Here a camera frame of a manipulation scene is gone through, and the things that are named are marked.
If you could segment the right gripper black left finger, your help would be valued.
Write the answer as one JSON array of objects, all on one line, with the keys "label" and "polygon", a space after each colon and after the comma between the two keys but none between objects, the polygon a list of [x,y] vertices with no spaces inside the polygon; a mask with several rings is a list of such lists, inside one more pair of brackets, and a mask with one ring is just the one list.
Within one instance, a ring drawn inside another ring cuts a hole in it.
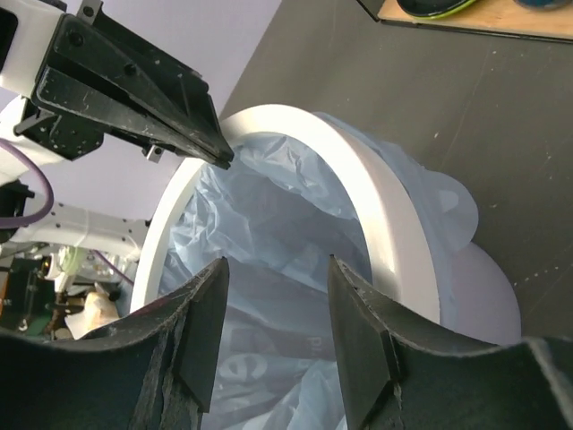
[{"label": "right gripper black left finger", "polygon": [[78,340],[1,333],[4,429],[197,429],[210,409],[229,265]]}]

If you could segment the light blue trash bag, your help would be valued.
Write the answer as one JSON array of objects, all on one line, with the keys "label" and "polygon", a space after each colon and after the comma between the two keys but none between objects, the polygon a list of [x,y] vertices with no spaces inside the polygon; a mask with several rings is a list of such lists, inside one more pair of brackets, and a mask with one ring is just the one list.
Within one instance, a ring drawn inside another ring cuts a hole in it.
[{"label": "light blue trash bag", "polygon": [[169,233],[161,294],[224,257],[227,316],[205,429],[347,429],[330,324],[331,256],[372,279],[363,228],[326,162],[291,137],[206,166]]}]

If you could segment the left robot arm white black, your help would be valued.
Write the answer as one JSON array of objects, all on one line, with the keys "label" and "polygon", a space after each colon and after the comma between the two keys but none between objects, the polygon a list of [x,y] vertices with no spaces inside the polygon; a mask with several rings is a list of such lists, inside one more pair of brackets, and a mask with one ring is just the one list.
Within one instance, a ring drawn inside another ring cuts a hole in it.
[{"label": "left robot arm white black", "polygon": [[106,136],[150,160],[170,151],[228,168],[234,153],[208,84],[191,67],[108,17],[100,1],[1,4],[1,239],[95,249],[136,259],[149,224],[57,202],[21,183],[26,172],[73,161]]}]

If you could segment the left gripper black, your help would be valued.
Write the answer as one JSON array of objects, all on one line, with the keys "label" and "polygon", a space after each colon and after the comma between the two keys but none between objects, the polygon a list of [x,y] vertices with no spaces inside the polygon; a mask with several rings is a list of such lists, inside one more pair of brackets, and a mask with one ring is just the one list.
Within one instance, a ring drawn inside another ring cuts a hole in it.
[{"label": "left gripper black", "polygon": [[67,160],[105,135],[219,168],[234,157],[201,76],[101,11],[62,16],[13,132]]}]

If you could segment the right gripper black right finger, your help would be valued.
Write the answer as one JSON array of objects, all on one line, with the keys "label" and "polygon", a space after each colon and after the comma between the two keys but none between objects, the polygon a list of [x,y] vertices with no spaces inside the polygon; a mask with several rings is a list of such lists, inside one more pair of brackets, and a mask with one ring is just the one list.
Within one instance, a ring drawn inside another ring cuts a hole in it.
[{"label": "right gripper black right finger", "polygon": [[328,295],[349,428],[571,428],[570,340],[469,338],[377,291],[338,258]]}]

